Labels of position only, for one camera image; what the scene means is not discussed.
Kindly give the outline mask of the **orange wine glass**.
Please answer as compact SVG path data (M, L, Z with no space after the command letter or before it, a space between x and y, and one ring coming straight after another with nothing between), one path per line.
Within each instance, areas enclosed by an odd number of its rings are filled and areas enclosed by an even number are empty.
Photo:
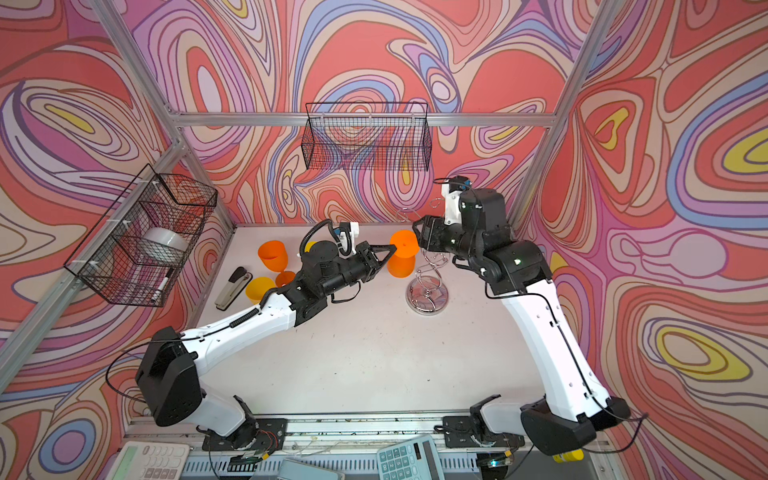
M390 237L390 244L396 247L396 251L387 262L389 273L395 278L410 276L415 269L415 257L420 251L415 233L399 230Z
M263 243L258 249L258 256L264 266L277 274L275 283L278 287L284 287L291 283L296 273L288 269L288 253L283 242L270 240Z

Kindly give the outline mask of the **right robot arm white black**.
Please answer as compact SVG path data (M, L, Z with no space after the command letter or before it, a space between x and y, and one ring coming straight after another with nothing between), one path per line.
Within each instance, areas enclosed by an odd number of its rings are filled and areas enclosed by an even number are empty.
M576 451L598 432L631 418L627 402L611 395L589 366L562 312L552 271L533 242L514 239L502 194L472 188L464 177L444 180L445 212L412 225L419 246L450 255L452 263L483 282L518 326L544 394L530 402L492 395L470 409L478 430L526 436L555 456Z

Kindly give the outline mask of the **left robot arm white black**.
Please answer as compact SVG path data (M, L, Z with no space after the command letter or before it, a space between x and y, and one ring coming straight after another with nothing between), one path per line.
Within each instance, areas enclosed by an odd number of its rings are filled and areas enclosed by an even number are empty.
M291 282L269 289L254 306L217 322L155 333L135 376L154 423L194 424L237 450L247 448L260 431L256 417L240 397L216 392L202 376L244 348L306 323L338 303L338 291L373 280L397 248L357 242L358 232L353 222L335 225L323 220L302 238L301 267Z

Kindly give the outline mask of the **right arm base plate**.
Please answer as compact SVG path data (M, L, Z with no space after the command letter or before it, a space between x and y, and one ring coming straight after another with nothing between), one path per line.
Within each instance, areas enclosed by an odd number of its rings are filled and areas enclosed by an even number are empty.
M504 448L517 450L525 445L525 438L510 433L492 433L480 425L469 415L444 416L441 422L433 427L436 434L443 436L445 446L457 448Z

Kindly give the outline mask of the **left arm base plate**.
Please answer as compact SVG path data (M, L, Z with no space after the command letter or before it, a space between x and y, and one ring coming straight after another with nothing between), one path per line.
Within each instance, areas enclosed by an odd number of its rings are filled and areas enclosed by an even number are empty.
M256 418L246 420L228 436L220 436L213 430L206 430L202 450L206 452L255 450L274 453L283 448L287 426L286 418Z

